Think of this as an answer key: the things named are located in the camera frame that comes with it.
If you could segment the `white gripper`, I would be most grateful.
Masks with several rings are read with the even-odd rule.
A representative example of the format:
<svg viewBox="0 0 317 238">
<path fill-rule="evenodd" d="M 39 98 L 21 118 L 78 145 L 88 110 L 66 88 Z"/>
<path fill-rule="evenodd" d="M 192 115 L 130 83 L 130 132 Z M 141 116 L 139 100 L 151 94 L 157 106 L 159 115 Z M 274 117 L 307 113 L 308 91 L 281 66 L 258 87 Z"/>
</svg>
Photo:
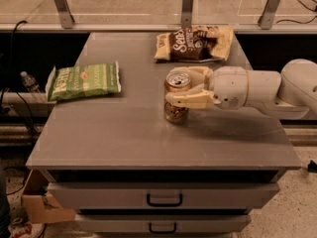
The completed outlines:
<svg viewBox="0 0 317 238">
<path fill-rule="evenodd" d="M 216 70 L 208 66 L 179 66 L 168 74 L 186 74 L 192 87 L 187 91 L 167 93 L 165 100 L 173 106 L 206 109 L 214 105 L 224 110 L 237 110 L 246 102 L 248 73 L 239 66 L 222 66 Z"/>
</svg>

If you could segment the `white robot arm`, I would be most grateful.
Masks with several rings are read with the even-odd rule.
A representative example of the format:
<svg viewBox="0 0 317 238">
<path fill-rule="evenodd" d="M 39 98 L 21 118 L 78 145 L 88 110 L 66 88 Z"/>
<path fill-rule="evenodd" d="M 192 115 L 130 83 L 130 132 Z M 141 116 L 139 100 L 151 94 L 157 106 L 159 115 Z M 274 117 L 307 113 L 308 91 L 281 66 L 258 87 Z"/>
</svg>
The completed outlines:
<svg viewBox="0 0 317 238">
<path fill-rule="evenodd" d="M 182 66 L 167 78 L 187 89 L 168 92 L 167 103 L 178 108 L 222 110 L 252 107 L 278 119 L 297 120 L 317 113 L 317 63 L 294 59 L 281 71 L 246 70 L 240 66 Z"/>
</svg>

